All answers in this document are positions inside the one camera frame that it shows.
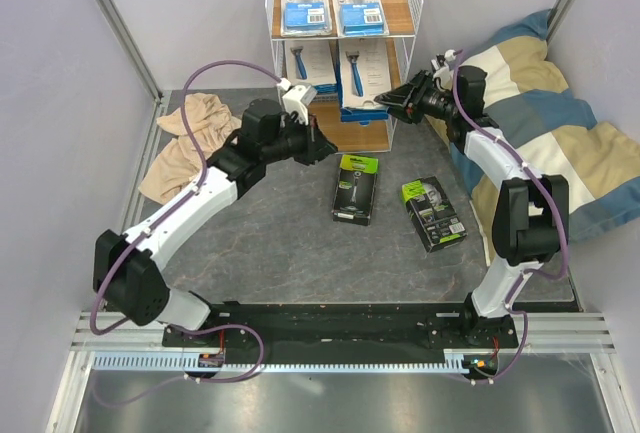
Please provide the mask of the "Harry's razor box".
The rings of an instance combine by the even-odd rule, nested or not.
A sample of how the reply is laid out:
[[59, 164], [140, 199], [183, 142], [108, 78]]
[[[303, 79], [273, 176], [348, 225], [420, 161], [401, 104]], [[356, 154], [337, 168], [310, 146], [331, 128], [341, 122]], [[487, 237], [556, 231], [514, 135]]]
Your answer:
[[392, 89], [388, 54], [382, 38], [341, 39], [337, 43], [340, 119], [367, 125], [389, 118], [376, 97]]
[[318, 94], [337, 92], [337, 80], [328, 40], [284, 42], [286, 78], [292, 84], [313, 86]]

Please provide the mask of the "Gillette razor white card pack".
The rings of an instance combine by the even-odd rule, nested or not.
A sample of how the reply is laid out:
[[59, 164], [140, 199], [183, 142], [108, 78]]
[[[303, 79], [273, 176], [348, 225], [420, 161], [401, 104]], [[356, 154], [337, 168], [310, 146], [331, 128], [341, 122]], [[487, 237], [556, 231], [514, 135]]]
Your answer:
[[381, 0], [332, 0], [339, 38], [386, 36], [389, 28]]

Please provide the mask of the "blue Gillette razor blister pack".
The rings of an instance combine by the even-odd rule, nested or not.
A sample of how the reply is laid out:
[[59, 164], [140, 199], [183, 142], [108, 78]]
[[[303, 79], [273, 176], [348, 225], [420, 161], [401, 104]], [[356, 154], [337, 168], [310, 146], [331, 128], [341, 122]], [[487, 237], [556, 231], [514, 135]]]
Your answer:
[[281, 0], [283, 37], [328, 36], [331, 31], [329, 0]]

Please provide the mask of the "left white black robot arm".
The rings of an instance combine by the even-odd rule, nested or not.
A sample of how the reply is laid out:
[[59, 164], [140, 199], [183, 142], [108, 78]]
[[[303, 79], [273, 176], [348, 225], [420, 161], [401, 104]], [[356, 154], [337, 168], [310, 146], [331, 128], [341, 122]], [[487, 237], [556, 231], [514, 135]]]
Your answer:
[[175, 324], [196, 345], [211, 345], [219, 335], [218, 320], [205, 300], [166, 284], [162, 272], [168, 261], [209, 219], [261, 181], [268, 165], [288, 159], [313, 165], [336, 151], [308, 101], [292, 92], [280, 102], [253, 101], [240, 127], [176, 197], [126, 232], [107, 230], [98, 237], [93, 267], [97, 298], [138, 326]]

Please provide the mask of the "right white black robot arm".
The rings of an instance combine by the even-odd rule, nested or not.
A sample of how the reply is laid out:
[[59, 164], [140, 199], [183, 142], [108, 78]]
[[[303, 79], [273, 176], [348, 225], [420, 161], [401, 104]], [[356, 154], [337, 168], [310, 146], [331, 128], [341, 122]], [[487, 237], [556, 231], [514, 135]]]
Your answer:
[[[444, 88], [440, 78], [448, 71], [452, 82]], [[530, 166], [507, 142], [484, 111], [486, 79], [475, 66], [442, 67], [421, 71], [375, 100], [404, 123], [418, 124], [426, 116], [444, 121], [449, 141], [497, 188], [491, 230], [495, 257], [452, 328], [469, 346], [497, 337], [515, 347], [514, 300], [556, 253], [568, 253], [569, 185], [561, 175]]]

